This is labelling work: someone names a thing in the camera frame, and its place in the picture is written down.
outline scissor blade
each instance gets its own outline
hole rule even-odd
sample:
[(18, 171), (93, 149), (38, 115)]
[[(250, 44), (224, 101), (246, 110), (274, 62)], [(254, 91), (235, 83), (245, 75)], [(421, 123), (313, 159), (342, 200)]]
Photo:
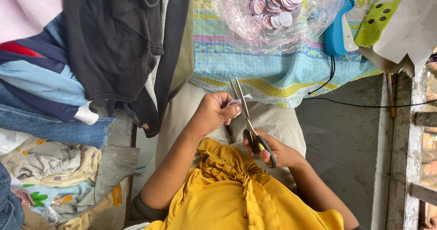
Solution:
[(232, 83), (231, 76), (229, 76), (229, 82), (231, 83), (231, 88), (232, 88), (232, 91), (234, 92), (234, 99), (239, 99), (238, 94), (235, 91), (234, 84)]
[(246, 118), (247, 120), (250, 120), (249, 112), (247, 110), (246, 101), (244, 100), (244, 94), (243, 94), (243, 91), (241, 90), (240, 83), (238, 82), (237, 77), (235, 77), (235, 81), (237, 82), (238, 92), (240, 93), (241, 105), (243, 105), (243, 112), (242, 112), (242, 114), (243, 114), (244, 118)]

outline beige trousers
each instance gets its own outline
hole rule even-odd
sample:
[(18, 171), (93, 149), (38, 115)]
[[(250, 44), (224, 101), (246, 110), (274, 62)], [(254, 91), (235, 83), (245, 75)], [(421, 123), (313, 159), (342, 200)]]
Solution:
[[(164, 160), (176, 138), (194, 115), (206, 93), (211, 92), (188, 82), (167, 105), (162, 118), (156, 147), (156, 167)], [(248, 102), (247, 108), (250, 122), (254, 128), (263, 130), (305, 156), (306, 145), (294, 108), (281, 108), (273, 104), (261, 104), (258, 102)], [(208, 137), (224, 145), (233, 145), (249, 154), (247, 148), (243, 145), (243, 130), (245, 128), (246, 121), (243, 115), (239, 115), (231, 121), (229, 132), (223, 124), (216, 131), (208, 135)], [(281, 183), (290, 188), (295, 186), (290, 171), (287, 168), (276, 167), (271, 169), (259, 159), (258, 155), (254, 155), (253, 158), (263, 169)], [(197, 165), (199, 162), (200, 154), (197, 151), (192, 165)]]

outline red fabric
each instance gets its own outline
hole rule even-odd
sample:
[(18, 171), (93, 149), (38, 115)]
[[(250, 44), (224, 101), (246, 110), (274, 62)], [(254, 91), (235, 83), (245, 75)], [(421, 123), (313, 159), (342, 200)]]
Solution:
[(9, 52), (13, 52), (13, 53), (21, 54), (21, 55), (26, 55), (26, 56), (39, 57), (39, 55), (36, 54), (31, 49), (28, 49), (22, 45), (19, 45), (17, 43), (11, 42), (11, 41), (1, 43), (0, 50), (9, 51)]

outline hand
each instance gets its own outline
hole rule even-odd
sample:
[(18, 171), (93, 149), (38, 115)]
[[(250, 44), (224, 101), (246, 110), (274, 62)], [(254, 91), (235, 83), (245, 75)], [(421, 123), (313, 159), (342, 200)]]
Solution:
[[(288, 167), (291, 170), (297, 170), (305, 161), (305, 158), (295, 149), (287, 146), (281, 141), (277, 140), (273, 136), (266, 134), (265, 132), (255, 129), (256, 133), (261, 136), (269, 145), (272, 153), (276, 159), (276, 166)], [(243, 145), (245, 145), (249, 151), (249, 155), (253, 156), (254, 152), (249, 145), (248, 139), (243, 136)], [(270, 153), (267, 150), (262, 150), (261, 152), (257, 152), (259, 158), (263, 162), (270, 162)]]
[(214, 132), (223, 123), (229, 125), (232, 118), (235, 118), (240, 105), (226, 104), (234, 98), (227, 92), (205, 94), (197, 107), (193, 117), (189, 120), (184, 129), (194, 132), (200, 138)]

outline patterned tablecloth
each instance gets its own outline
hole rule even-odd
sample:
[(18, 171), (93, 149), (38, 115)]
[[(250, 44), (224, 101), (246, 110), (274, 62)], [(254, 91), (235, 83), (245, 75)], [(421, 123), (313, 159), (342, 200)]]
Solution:
[[(347, 20), (355, 37), (375, 0), (355, 0)], [(381, 73), (360, 53), (349, 52), (335, 59), (334, 78), (312, 96), (327, 93), (354, 79)], [(232, 92), (228, 76), (237, 76), (243, 92), (253, 101), (296, 107), (307, 93), (330, 77), (331, 61), (323, 36), (295, 53), (255, 55), (229, 44), (211, 0), (194, 0), (194, 75), (190, 82), (211, 90)]]

